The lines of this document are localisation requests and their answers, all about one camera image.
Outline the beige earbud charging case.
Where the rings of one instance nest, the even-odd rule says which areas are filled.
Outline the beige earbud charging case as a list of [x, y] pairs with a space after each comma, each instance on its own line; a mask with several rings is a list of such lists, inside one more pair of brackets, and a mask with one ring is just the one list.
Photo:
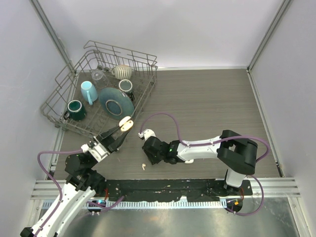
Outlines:
[[133, 127], [133, 120], [131, 116], [126, 116], [124, 117], [120, 122], [119, 122], [119, 127], [121, 132], [127, 132]]

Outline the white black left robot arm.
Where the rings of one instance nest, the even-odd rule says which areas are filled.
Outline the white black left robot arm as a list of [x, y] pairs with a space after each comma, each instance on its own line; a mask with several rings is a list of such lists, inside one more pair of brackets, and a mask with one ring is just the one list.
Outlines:
[[25, 227], [22, 237], [61, 237], [70, 223], [91, 197], [100, 197], [107, 182], [104, 176], [92, 168], [117, 152], [122, 146], [130, 129], [127, 126], [116, 126], [107, 132], [93, 137], [79, 150], [65, 152], [67, 155], [65, 171], [68, 173], [66, 183], [60, 186], [57, 181], [59, 195], [32, 227]]

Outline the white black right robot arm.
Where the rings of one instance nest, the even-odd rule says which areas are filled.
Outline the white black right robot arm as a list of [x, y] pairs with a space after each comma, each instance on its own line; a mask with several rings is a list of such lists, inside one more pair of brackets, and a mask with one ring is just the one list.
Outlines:
[[222, 135], [208, 140], [170, 143], [159, 140], [151, 129], [138, 136], [144, 140], [142, 150], [152, 165], [161, 161], [177, 164], [193, 163], [196, 159], [219, 159], [228, 167], [223, 189], [229, 195], [236, 194], [243, 179], [255, 173], [257, 143], [231, 130], [224, 130]]

